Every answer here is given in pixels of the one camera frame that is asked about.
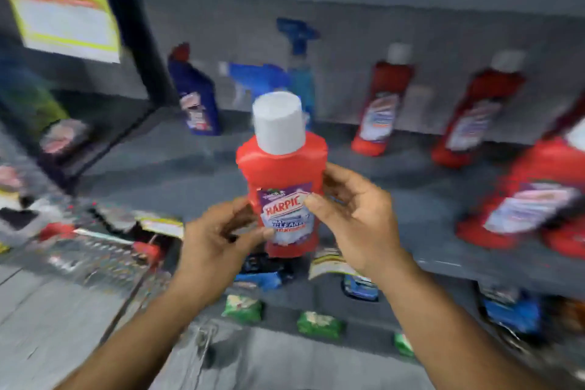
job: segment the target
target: floor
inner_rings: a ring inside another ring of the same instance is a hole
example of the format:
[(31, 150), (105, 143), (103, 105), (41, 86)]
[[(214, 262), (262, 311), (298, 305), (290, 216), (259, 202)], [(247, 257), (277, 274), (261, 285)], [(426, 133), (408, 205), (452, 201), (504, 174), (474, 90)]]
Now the floor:
[[(122, 304), (114, 293), (0, 265), (0, 390), (49, 390), (79, 365)], [(215, 321), (215, 361), (203, 390), (431, 390), (416, 364), (261, 328)], [(190, 332), (153, 389), (193, 390), (198, 359)]]

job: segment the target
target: blue bottle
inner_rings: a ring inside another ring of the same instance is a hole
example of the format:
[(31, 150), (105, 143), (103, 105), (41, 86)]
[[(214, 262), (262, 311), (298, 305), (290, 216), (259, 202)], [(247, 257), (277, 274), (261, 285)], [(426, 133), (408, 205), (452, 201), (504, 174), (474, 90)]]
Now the blue bottle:
[(285, 70), (276, 65), (241, 65), (221, 62), (219, 73), (229, 76), (252, 93), (252, 103), (262, 94), (289, 90), (290, 78)]
[(315, 112), (315, 82), (311, 66), (307, 62), (307, 41), (319, 38), (319, 32), (300, 20), (279, 17), (278, 30), (286, 34), (291, 43), (289, 56), (290, 90), (301, 98), (305, 125), (311, 129)]
[(176, 46), (168, 57), (168, 72), (179, 93), (181, 109), (186, 113), (186, 124), (194, 134), (218, 136), (221, 134), (218, 108), (215, 103), (213, 81), (189, 63), (190, 46)]

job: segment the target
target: forearm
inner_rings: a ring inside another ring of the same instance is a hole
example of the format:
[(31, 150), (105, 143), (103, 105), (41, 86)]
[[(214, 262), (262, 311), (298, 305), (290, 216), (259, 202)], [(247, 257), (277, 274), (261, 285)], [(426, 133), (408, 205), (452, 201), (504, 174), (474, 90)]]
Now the forearm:
[(549, 388), (410, 257), (387, 269), (379, 285), (438, 390)]
[(146, 389), (203, 304), (185, 305), (171, 287), (67, 377), (58, 390)]

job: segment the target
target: green package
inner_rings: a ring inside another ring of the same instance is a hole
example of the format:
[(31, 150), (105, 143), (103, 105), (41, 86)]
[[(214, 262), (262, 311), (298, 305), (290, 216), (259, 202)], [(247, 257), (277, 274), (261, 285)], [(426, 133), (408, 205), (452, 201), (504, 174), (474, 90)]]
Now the green package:
[(222, 316), (234, 318), (242, 323), (262, 320), (262, 303), (246, 296), (228, 295)]
[(414, 357), (414, 350), (410, 341), (402, 333), (394, 334), (394, 345), (402, 356)]
[(330, 339), (339, 339), (343, 330), (343, 323), (333, 316), (326, 316), (315, 312), (304, 312), (296, 321), (298, 331), (307, 336), (323, 336)]

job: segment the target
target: person's left hand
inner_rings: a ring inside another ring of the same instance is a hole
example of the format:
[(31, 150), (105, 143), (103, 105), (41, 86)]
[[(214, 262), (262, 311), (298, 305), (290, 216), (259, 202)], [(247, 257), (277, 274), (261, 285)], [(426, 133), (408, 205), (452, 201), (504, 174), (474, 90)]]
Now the person's left hand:
[(227, 236), (257, 217), (245, 196), (210, 207), (199, 219), (185, 225), (179, 267), (170, 289), (198, 312), (214, 303), (233, 282), (252, 249), (274, 234), (255, 228), (230, 243)]

